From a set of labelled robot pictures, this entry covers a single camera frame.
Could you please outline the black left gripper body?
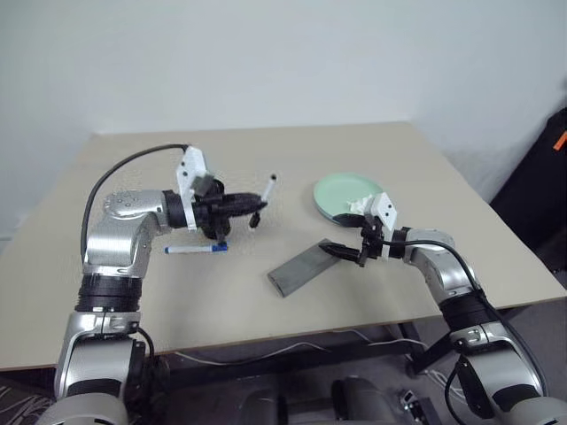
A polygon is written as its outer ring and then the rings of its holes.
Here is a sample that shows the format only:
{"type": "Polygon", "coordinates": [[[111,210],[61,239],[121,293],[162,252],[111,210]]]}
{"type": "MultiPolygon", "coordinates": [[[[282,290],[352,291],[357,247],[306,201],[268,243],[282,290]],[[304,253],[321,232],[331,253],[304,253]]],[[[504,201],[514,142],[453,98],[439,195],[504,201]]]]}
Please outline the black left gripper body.
{"type": "Polygon", "coordinates": [[[231,230],[229,218],[221,215],[225,188],[221,181],[214,179],[207,193],[195,196],[193,212],[198,228],[203,234],[216,242],[225,242],[231,230]]]}

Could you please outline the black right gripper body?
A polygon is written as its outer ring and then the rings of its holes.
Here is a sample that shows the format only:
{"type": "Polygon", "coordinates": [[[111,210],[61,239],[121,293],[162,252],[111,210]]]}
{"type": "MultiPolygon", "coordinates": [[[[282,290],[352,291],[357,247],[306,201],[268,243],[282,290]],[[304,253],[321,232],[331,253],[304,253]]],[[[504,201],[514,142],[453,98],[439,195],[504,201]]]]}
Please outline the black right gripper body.
{"type": "Polygon", "coordinates": [[[384,232],[383,223],[378,216],[364,215],[361,237],[362,244],[358,265],[365,267],[368,259],[378,259],[382,256],[384,232]]]}

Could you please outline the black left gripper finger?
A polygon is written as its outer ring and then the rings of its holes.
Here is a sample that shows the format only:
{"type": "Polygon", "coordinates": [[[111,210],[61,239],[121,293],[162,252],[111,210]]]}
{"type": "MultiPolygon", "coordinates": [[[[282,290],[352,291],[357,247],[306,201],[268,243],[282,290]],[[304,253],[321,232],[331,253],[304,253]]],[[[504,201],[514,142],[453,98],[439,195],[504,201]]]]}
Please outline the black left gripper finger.
{"type": "Polygon", "coordinates": [[[227,213],[227,219],[231,220],[234,218],[250,217],[248,221],[249,228],[257,228],[260,224],[260,211],[258,209],[235,209],[227,213]]]}
{"type": "Polygon", "coordinates": [[[225,201],[230,209],[262,209],[268,205],[261,195],[250,192],[226,194],[225,201]]]}

